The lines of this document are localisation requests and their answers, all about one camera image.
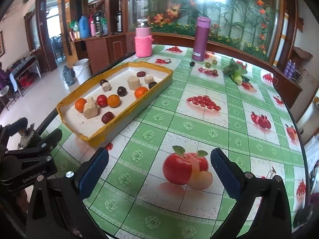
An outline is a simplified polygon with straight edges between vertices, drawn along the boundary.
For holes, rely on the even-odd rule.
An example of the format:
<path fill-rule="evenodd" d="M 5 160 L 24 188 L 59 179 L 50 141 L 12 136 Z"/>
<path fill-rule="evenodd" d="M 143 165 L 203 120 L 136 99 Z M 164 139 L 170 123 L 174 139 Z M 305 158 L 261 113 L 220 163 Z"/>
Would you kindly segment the large beige ginger chunk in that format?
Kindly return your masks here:
<path fill-rule="evenodd" d="M 98 115 L 99 106 L 93 97 L 88 98 L 87 102 L 84 104 L 83 115 L 86 119 L 94 118 Z"/>

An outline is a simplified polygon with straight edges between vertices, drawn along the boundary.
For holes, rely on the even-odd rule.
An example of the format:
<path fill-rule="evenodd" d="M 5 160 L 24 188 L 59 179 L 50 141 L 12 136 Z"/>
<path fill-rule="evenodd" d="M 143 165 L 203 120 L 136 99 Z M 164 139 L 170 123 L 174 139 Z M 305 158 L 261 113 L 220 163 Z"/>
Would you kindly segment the red tomato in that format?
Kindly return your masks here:
<path fill-rule="evenodd" d="M 108 122 L 110 122 L 112 119 L 114 119 L 114 114 L 112 112 L 106 112 L 103 114 L 102 118 L 101 118 L 101 121 L 102 123 L 104 124 L 107 124 Z"/>
<path fill-rule="evenodd" d="M 99 107 L 107 107 L 108 106 L 108 98 L 104 94 L 101 94 L 97 97 L 96 103 Z"/>

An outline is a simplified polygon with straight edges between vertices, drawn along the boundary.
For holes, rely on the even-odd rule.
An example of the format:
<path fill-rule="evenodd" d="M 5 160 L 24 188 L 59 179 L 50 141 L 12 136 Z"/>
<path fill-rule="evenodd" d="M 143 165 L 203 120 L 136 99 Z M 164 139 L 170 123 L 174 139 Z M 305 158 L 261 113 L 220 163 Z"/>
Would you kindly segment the large orange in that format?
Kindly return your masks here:
<path fill-rule="evenodd" d="M 108 96 L 108 105 L 112 108 L 119 107 L 121 104 L 121 99 L 117 94 L 112 94 Z"/>

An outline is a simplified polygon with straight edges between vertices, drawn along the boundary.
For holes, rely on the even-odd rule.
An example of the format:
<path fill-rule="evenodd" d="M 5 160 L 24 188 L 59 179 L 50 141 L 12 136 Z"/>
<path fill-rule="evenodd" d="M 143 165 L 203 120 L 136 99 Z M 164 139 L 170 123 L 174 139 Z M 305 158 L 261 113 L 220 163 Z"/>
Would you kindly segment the small beige chunk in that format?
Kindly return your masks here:
<path fill-rule="evenodd" d="M 102 84 L 102 90 L 103 90 L 104 92 L 110 91 L 110 90 L 111 90 L 111 85 L 110 85 L 110 83 L 104 82 L 104 83 Z"/>

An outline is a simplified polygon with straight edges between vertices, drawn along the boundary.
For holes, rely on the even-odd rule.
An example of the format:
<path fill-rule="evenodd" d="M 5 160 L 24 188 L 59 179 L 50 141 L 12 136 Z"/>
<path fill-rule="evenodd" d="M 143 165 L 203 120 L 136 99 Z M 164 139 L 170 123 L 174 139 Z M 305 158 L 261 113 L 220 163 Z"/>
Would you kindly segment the dark purple plum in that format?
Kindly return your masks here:
<path fill-rule="evenodd" d="M 127 95 L 127 89 L 125 87 L 123 87 L 123 86 L 119 86 L 117 88 L 117 94 L 120 97 L 126 96 Z"/>

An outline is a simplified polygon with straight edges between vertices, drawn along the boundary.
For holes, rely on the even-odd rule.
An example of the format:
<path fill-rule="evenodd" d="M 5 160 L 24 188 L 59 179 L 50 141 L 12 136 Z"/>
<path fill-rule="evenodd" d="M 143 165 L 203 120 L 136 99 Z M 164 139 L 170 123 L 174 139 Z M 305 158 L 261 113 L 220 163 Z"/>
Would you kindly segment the tall beige chunk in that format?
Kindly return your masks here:
<path fill-rule="evenodd" d="M 129 89 L 132 91 L 137 90 L 141 86 L 139 77 L 134 75 L 128 77 L 127 82 L 128 82 Z"/>

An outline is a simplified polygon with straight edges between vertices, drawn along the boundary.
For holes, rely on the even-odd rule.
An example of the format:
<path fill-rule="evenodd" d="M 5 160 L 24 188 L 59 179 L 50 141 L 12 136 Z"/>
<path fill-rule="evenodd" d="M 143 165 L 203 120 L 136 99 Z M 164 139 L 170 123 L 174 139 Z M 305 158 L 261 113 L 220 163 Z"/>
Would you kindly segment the small red jujube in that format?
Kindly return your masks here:
<path fill-rule="evenodd" d="M 139 71 L 136 75 L 137 77 L 145 77 L 146 73 L 144 71 Z"/>

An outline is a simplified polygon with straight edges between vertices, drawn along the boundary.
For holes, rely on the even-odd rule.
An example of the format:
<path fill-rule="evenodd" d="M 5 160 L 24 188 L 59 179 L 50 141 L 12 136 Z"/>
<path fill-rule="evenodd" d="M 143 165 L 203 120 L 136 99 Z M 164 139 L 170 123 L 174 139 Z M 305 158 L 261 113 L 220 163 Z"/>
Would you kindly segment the round beige chunk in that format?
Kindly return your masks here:
<path fill-rule="evenodd" d="M 151 82 L 153 82 L 153 81 L 154 81 L 154 77 L 151 76 L 151 75 L 148 75 L 148 76 L 145 76 L 145 77 L 144 77 L 144 82 L 145 82 L 146 84 L 149 84 L 149 83 L 151 83 Z"/>

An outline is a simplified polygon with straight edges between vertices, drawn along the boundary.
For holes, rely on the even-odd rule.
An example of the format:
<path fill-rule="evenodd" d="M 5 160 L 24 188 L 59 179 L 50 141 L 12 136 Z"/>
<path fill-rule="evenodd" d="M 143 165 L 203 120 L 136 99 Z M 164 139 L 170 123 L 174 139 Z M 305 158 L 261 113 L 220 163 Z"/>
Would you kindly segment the small dark plum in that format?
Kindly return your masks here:
<path fill-rule="evenodd" d="M 156 81 L 152 81 L 148 84 L 149 89 L 153 88 L 157 84 Z"/>

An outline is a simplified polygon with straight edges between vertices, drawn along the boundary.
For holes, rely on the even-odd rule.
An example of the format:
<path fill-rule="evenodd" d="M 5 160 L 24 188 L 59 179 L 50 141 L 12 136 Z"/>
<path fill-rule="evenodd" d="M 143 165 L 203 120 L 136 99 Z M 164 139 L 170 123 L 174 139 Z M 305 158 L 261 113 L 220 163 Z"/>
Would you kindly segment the yellow edged tray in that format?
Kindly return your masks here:
<path fill-rule="evenodd" d="M 173 71 L 128 62 L 101 73 L 56 107 L 63 124 L 91 147 L 113 140 L 172 83 Z"/>

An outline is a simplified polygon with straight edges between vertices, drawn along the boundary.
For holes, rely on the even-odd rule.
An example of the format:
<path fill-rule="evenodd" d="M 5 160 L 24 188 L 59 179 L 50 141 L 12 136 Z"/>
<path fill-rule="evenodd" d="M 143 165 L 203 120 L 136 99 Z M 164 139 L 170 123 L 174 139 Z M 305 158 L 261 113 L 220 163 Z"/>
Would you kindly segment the dark kettle on floor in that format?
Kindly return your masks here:
<path fill-rule="evenodd" d="M 62 79 L 68 86 L 72 86 L 75 83 L 73 71 L 66 65 L 63 67 Z"/>

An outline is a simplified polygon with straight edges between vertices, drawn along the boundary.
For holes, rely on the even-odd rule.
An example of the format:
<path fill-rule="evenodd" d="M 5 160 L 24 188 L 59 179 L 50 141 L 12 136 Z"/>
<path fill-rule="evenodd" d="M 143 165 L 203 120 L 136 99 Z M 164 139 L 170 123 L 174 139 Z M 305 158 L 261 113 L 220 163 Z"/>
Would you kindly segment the white bucket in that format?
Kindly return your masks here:
<path fill-rule="evenodd" d="M 81 85 L 92 77 L 90 62 L 88 58 L 81 59 L 72 66 L 75 77 L 77 78 L 78 83 Z"/>

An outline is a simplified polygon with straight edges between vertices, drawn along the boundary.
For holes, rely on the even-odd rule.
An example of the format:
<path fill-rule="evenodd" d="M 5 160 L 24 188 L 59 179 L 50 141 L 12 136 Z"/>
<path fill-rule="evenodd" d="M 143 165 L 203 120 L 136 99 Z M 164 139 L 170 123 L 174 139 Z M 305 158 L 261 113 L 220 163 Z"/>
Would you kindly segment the blue jug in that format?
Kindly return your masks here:
<path fill-rule="evenodd" d="M 89 38 L 91 36 L 90 33 L 90 25 L 89 19 L 87 16 L 82 15 L 79 21 L 80 25 L 80 39 Z"/>

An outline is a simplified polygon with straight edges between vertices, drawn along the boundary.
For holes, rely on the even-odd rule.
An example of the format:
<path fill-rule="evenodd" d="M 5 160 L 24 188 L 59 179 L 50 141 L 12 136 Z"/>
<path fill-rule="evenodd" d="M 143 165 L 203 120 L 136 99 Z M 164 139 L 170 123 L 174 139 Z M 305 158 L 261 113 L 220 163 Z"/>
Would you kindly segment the pink bottle on counter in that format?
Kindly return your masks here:
<path fill-rule="evenodd" d="M 90 21 L 90 31 L 91 31 L 91 36 L 95 37 L 96 35 L 96 25 L 94 21 Z"/>

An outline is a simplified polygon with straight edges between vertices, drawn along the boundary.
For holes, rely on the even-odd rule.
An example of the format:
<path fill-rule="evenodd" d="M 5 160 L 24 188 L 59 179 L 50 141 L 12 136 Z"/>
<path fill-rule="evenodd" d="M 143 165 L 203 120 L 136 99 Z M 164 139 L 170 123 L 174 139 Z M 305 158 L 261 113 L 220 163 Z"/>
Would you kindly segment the pink knitted jar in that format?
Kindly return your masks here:
<path fill-rule="evenodd" d="M 138 19 L 135 31 L 135 51 L 140 58 L 152 55 L 153 36 L 147 19 Z"/>

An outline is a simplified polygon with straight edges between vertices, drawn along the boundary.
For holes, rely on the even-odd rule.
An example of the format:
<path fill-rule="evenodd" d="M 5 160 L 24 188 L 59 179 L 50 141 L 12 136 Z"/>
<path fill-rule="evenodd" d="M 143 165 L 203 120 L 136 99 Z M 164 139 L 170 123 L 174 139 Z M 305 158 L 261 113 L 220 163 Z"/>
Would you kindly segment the black thermos on counter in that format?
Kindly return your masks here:
<path fill-rule="evenodd" d="M 117 12 L 117 32 L 122 32 L 123 26 L 122 26 L 122 12 Z"/>

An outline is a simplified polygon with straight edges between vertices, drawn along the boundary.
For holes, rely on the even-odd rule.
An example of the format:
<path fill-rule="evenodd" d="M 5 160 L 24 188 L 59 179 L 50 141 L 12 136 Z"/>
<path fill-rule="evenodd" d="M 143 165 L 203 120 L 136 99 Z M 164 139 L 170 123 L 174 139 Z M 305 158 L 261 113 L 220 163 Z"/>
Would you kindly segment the green bok choy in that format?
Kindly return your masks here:
<path fill-rule="evenodd" d="M 250 79 L 245 76 L 247 73 L 247 64 L 243 65 L 233 59 L 230 59 L 229 65 L 223 68 L 223 74 L 230 77 L 237 85 L 250 82 Z"/>

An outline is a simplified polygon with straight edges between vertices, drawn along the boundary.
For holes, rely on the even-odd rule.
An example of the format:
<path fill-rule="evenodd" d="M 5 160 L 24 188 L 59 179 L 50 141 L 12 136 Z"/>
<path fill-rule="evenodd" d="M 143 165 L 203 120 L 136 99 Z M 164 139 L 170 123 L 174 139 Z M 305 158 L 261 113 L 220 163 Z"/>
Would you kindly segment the purple bottles on shelf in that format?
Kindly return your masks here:
<path fill-rule="evenodd" d="M 284 75 L 288 78 L 288 79 L 292 79 L 292 76 L 294 74 L 296 70 L 296 65 L 295 63 L 290 59 L 287 61 L 286 67 L 284 69 Z"/>

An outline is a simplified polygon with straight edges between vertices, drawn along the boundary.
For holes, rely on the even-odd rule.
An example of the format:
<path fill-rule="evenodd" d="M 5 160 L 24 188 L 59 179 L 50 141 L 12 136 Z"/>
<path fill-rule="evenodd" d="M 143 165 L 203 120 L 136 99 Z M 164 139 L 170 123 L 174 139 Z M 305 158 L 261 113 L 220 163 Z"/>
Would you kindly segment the purple thermos bottle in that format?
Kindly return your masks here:
<path fill-rule="evenodd" d="M 210 30 L 210 19 L 207 17 L 198 17 L 196 20 L 196 32 L 192 59 L 195 61 L 204 61 L 207 41 Z"/>

